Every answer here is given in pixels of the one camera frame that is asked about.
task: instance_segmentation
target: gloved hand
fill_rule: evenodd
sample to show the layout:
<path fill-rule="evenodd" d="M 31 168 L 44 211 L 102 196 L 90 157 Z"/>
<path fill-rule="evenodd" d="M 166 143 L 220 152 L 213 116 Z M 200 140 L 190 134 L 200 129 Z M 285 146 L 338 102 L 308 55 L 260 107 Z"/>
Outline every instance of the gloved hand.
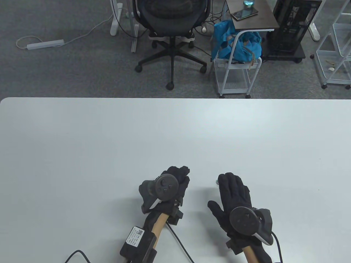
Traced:
<path fill-rule="evenodd" d="M 257 245 L 262 246 L 261 241 L 256 237 L 245 236 L 235 231 L 229 221 L 230 212 L 234 208 L 252 208 L 248 187 L 243 184 L 239 176 L 232 173 L 220 174 L 218 176 L 218 184 L 224 211 L 215 201 L 209 201 L 207 206 L 217 219 L 221 228 L 239 248 Z"/>
<path fill-rule="evenodd" d="M 178 192 L 172 199 L 157 204 L 153 209 L 151 209 L 151 211 L 158 211 L 167 215 L 171 215 L 174 210 L 174 207 L 179 207 L 179 205 L 183 205 L 183 197 L 185 195 L 185 190 L 188 187 L 190 181 L 189 176 L 187 176 L 189 172 L 190 169 L 186 166 L 183 166 L 181 168 L 171 166 L 167 169 L 167 171 L 162 172 L 161 175 L 171 174 L 178 180 Z"/>

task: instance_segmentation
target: black mesh chair back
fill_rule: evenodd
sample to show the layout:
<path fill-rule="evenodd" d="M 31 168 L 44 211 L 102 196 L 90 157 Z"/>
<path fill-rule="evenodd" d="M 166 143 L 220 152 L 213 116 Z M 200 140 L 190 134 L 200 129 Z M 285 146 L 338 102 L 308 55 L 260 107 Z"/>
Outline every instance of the black mesh chair back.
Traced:
<path fill-rule="evenodd" d="M 162 36 L 182 36 L 201 25 L 208 0 L 138 0 L 140 23 Z"/>

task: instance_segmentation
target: gray floor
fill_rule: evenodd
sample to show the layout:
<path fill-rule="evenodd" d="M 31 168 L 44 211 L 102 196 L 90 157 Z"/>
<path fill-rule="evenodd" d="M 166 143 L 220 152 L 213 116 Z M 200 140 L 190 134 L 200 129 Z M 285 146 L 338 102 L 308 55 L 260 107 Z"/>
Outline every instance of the gray floor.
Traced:
<path fill-rule="evenodd" d="M 274 7 L 275 0 L 268 0 Z M 316 24 L 324 35 L 344 0 L 327 0 Z M 223 0 L 214 0 L 214 11 Z M 5 97 L 217 97 L 214 74 L 202 75 L 199 65 L 178 58 L 175 63 L 175 89 L 167 91 L 170 60 L 146 65 L 142 73 L 134 71 L 137 61 L 155 52 L 145 34 L 132 54 L 131 39 L 120 29 L 112 37 L 111 22 L 97 28 L 86 38 L 60 48 L 20 50 L 15 41 L 36 35 L 44 41 L 68 41 L 87 33 L 111 14 L 109 0 L 1 0 L 0 2 L 0 100 Z M 125 10 L 122 25 L 130 31 Z M 25 45 L 34 40 L 24 40 Z M 309 33 L 303 41 L 307 56 L 317 43 Z M 210 52 L 208 38 L 196 35 L 196 45 Z M 189 50 L 205 61 L 209 57 L 197 49 Z M 306 58 L 295 64 L 268 61 L 259 72 L 253 98 L 273 99 L 351 99 L 351 90 L 341 86 L 320 88 L 313 62 Z M 243 98 L 231 95 L 228 98 Z"/>

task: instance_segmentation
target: printed label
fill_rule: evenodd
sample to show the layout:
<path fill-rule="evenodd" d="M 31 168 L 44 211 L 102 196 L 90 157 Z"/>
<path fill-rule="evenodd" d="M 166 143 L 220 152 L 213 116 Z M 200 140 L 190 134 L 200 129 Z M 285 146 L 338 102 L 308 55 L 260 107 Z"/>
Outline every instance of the printed label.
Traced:
<path fill-rule="evenodd" d="M 139 242 L 144 234 L 144 230 L 139 227 L 133 227 L 132 231 L 127 237 L 126 243 L 132 245 L 133 247 L 138 247 Z"/>

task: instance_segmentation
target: black box with label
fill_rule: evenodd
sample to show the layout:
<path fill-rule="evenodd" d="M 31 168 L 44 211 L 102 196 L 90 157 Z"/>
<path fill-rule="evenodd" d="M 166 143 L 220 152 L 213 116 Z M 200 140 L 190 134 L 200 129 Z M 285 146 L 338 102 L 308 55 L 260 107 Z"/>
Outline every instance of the black box with label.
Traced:
<path fill-rule="evenodd" d="M 133 227 L 119 253 L 133 263 L 151 263 L 156 255 L 155 242 L 154 233 Z"/>

